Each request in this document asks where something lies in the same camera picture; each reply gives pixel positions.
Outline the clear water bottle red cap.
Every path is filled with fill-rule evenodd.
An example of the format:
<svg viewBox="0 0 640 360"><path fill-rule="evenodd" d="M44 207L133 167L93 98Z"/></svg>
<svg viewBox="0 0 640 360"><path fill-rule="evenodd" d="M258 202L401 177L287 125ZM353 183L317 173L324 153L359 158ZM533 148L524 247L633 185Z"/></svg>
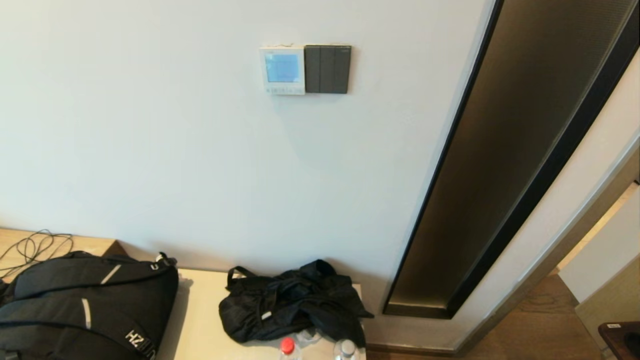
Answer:
<svg viewBox="0 0 640 360"><path fill-rule="evenodd" d="M292 337L285 337L281 340L279 360L303 360L302 352Z"/></svg>

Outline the grey metal door frame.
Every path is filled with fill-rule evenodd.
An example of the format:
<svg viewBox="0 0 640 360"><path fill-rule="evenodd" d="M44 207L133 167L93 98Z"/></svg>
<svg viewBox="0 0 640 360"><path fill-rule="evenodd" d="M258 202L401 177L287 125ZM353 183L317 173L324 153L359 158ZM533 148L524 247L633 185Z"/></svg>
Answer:
<svg viewBox="0 0 640 360"><path fill-rule="evenodd" d="M512 291L492 310L470 335L455 349L453 358L462 358L485 338L491 330L514 310L526 295L540 283L570 251L587 235L640 175L640 134L631 138L631 144L611 173L602 180L594 194L525 272Z"/></svg>

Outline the clear water bottle silver cap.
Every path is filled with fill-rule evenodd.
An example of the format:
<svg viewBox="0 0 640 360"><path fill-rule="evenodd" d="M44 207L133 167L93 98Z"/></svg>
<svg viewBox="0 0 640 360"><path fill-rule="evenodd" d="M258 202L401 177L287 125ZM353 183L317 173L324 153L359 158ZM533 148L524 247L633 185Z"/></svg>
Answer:
<svg viewBox="0 0 640 360"><path fill-rule="evenodd" d="M361 360L361 353L353 341L341 339L334 344L333 360Z"/></svg>

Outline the dark grey triple wall switch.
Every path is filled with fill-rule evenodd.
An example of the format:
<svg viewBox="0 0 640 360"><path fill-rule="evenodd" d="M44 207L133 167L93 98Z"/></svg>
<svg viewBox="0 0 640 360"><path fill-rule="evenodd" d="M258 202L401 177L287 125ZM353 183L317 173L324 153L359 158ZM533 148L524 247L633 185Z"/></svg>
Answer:
<svg viewBox="0 0 640 360"><path fill-rule="evenodd" d="M347 94L352 58L350 45L304 46L307 94Z"/></svg>

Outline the black backpack with grey stripes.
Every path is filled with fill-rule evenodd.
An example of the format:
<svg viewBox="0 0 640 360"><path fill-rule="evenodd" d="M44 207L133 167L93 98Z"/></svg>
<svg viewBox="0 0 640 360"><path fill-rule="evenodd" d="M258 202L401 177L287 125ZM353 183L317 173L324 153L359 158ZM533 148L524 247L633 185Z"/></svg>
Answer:
<svg viewBox="0 0 640 360"><path fill-rule="evenodd" d="M0 360L156 360L177 264L72 251L0 280Z"/></svg>

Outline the brown wooden baseboard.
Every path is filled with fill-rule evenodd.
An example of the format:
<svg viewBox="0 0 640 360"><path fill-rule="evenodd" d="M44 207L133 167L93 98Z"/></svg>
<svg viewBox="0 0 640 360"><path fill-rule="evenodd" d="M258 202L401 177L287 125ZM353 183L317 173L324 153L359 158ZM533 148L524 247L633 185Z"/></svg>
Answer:
<svg viewBox="0 0 640 360"><path fill-rule="evenodd" d="M446 357L452 358L457 355L454 350L438 349L438 348L420 348L410 346L398 346L388 344L370 343L366 346L367 351L387 354L410 354L414 356L426 357Z"/></svg>

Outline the crumpled black fabric bag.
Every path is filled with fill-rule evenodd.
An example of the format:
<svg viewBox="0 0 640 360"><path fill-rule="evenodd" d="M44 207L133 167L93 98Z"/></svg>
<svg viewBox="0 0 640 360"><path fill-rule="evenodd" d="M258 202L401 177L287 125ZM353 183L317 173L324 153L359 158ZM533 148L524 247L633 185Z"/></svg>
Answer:
<svg viewBox="0 0 640 360"><path fill-rule="evenodd" d="M334 341L366 347L362 319L372 319L352 278L318 259L275 276L242 266L227 273L227 297L218 306L224 332L239 344L272 341L318 330Z"/></svg>

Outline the dark brown wooden table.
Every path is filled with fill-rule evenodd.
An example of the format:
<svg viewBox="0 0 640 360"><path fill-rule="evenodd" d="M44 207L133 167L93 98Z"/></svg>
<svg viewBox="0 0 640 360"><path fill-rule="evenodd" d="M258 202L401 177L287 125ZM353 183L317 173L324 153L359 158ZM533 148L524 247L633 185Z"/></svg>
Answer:
<svg viewBox="0 0 640 360"><path fill-rule="evenodd" d="M598 333L617 360L640 360L640 321L602 323Z"/></svg>

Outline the light wooden desk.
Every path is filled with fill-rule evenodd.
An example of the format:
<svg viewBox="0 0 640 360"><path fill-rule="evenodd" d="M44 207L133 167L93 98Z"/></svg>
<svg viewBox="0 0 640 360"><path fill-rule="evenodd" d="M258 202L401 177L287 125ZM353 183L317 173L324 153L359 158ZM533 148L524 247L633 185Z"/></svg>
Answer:
<svg viewBox="0 0 640 360"><path fill-rule="evenodd" d="M22 271L46 260L83 251L90 255L126 255L116 239L0 228L0 280L10 283Z"/></svg>

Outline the bronze glass panel black frame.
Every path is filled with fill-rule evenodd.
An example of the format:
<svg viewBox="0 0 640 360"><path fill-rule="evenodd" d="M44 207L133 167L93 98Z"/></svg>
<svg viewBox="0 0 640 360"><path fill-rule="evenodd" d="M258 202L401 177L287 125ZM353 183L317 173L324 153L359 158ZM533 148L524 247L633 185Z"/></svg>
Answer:
<svg viewBox="0 0 640 360"><path fill-rule="evenodd" d="M452 319L640 48L640 0L494 0L385 315Z"/></svg>

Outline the white wall thermostat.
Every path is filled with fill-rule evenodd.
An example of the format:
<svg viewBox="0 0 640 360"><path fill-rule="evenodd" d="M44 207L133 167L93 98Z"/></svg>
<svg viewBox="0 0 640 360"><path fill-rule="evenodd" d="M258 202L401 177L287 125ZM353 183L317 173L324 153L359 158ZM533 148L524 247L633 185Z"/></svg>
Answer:
<svg viewBox="0 0 640 360"><path fill-rule="evenodd" d="M258 49L263 86L272 96L306 94L305 50L303 47L278 46Z"/></svg>

